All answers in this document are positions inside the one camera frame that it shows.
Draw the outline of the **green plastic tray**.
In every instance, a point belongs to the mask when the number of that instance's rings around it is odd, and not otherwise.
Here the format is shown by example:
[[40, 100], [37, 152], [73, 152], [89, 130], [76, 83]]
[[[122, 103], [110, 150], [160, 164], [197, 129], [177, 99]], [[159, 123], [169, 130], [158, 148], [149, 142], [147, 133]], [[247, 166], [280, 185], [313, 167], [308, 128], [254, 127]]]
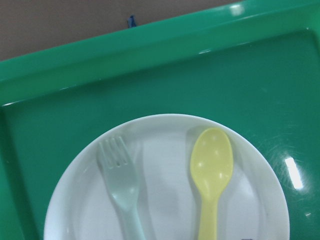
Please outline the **green plastic tray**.
[[244, 0], [0, 63], [0, 237], [40, 240], [52, 192], [89, 142], [183, 113], [267, 159], [292, 240], [320, 237], [320, 3]]

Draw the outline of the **white round plate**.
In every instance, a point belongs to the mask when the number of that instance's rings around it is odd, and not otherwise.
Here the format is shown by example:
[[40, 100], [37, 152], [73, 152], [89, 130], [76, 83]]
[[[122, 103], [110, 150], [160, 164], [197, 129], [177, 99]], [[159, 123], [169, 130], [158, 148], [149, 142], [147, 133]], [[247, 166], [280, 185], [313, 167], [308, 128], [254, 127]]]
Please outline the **white round plate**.
[[[96, 156], [100, 141], [121, 136], [140, 179], [138, 212], [148, 240], [195, 240], [200, 196], [189, 172], [193, 145], [214, 121], [159, 114], [123, 123], [87, 145], [61, 176], [44, 224], [46, 240], [122, 240], [124, 225]], [[232, 178], [218, 205], [220, 240], [287, 240], [290, 221], [277, 176], [245, 138], [223, 127], [233, 151]]]

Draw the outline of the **yellow plastic spoon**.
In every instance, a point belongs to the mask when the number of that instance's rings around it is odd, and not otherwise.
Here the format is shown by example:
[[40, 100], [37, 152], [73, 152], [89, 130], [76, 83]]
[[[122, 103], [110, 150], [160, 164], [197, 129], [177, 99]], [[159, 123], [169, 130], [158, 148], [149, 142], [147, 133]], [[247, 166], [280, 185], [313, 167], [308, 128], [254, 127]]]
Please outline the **yellow plastic spoon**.
[[234, 168], [233, 150], [227, 134], [208, 128], [197, 138], [190, 158], [190, 174], [200, 194], [199, 240], [216, 240], [218, 205]]

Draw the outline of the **pale green plastic fork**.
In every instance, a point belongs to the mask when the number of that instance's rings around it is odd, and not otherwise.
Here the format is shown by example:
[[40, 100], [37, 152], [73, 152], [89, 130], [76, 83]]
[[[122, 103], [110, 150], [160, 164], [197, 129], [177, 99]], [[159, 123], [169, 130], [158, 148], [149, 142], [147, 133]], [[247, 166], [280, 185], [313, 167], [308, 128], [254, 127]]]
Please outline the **pale green plastic fork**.
[[144, 240], [146, 237], [138, 213], [140, 179], [123, 138], [118, 136], [100, 141], [96, 157], [122, 221], [125, 238]]

